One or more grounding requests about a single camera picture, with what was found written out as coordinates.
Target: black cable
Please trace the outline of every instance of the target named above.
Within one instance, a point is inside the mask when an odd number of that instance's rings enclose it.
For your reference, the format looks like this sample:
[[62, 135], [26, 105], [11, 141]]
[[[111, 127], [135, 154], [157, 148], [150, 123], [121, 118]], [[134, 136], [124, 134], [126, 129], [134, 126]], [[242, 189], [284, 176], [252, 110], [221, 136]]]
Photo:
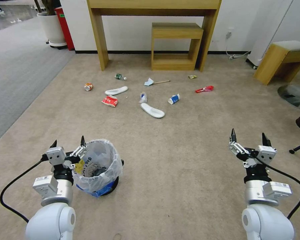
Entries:
[[15, 179], [13, 179], [7, 186], [5, 186], [5, 188], [2, 190], [1, 194], [0, 194], [0, 203], [2, 204], [2, 206], [4, 206], [5, 208], [9, 209], [11, 212], [14, 212], [15, 214], [17, 214], [19, 217], [21, 217], [23, 220], [25, 220], [27, 223], [29, 222], [29, 220], [23, 216], [21, 213], [19, 213], [18, 211], [14, 210], [12, 207], [8, 206], [7, 204], [5, 204], [3, 202], [3, 194], [4, 192], [8, 189], [8, 187], [10, 187], [15, 181], [17, 181], [19, 178], [21, 178], [23, 175], [27, 174], [28, 172], [30, 172], [32, 169], [34, 169], [36, 166], [38, 166], [40, 163], [42, 162], [42, 159], [37, 162], [35, 165], [33, 165], [31, 168], [29, 168], [28, 170], [24, 171], [22, 174], [20, 174], [18, 177], [16, 177]]
[[[255, 157], [259, 162], [261, 162], [263, 165], [265, 165], [266, 167], [268, 167], [268, 168], [270, 168], [270, 169], [272, 169], [273, 171], [276, 171], [277, 173], [280, 173], [280, 174], [282, 174], [282, 175], [284, 175], [284, 176], [286, 176], [286, 177], [288, 177], [288, 178], [291, 178], [292, 180], [294, 180], [294, 181], [296, 181], [297, 183], [299, 183], [300, 184], [300, 181], [298, 180], [298, 179], [296, 179], [295, 177], [293, 177], [293, 176], [291, 176], [291, 175], [289, 175], [289, 174], [287, 174], [287, 173], [285, 173], [285, 172], [282, 172], [282, 171], [280, 171], [280, 170], [278, 170], [278, 169], [276, 169], [276, 168], [274, 168], [274, 167], [271, 167], [270, 165], [268, 165], [268, 164], [266, 164], [266, 163], [264, 163], [264, 162], [262, 162], [259, 158], [257, 158], [257, 157]], [[297, 205], [292, 209], [292, 211], [289, 213], [289, 215], [287, 216], [287, 218], [288, 219], [290, 219], [291, 217], [292, 217], [292, 215], [297, 211], [297, 209], [300, 207], [300, 200], [299, 200], [299, 202], [297, 203]]]

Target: potted plant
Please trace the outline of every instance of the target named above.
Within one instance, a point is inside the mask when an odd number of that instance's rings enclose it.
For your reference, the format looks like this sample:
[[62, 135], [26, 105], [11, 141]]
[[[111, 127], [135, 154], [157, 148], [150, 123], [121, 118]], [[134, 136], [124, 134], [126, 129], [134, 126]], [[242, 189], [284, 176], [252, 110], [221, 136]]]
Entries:
[[44, 29], [50, 47], [61, 48], [66, 46], [64, 35], [60, 26], [58, 16], [54, 11], [53, 0], [41, 0], [46, 8], [46, 12], [38, 13], [37, 16]]

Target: wooden side table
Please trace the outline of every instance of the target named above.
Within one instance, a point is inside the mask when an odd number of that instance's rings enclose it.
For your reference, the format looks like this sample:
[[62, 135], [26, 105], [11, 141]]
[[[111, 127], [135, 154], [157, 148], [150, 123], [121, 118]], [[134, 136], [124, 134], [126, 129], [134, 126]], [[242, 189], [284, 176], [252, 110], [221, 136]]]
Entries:
[[87, 0], [87, 3], [102, 71], [109, 61], [102, 15], [204, 17], [204, 32], [196, 60], [196, 66], [203, 71], [221, 0]]
[[[194, 70], [200, 48], [203, 29], [196, 23], [152, 23], [151, 69]], [[188, 54], [154, 54], [156, 38], [190, 38]]]

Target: chair base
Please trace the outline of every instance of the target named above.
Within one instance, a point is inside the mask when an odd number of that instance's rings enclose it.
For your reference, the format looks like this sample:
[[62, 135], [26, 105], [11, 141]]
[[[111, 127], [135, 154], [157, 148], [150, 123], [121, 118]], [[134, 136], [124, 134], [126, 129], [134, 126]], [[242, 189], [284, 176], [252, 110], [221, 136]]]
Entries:
[[300, 86], [284, 85], [278, 88], [279, 96], [288, 103], [300, 108]]

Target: power outlet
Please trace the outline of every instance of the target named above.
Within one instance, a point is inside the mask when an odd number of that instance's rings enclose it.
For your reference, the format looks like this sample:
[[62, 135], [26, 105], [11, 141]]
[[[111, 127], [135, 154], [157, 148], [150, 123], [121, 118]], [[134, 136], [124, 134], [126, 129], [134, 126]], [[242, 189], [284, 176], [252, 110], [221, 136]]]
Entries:
[[226, 34], [226, 40], [228, 40], [228, 39], [232, 36], [233, 30], [234, 30], [233, 27], [229, 27], [229, 28], [228, 28], [228, 32], [227, 32], [227, 34]]

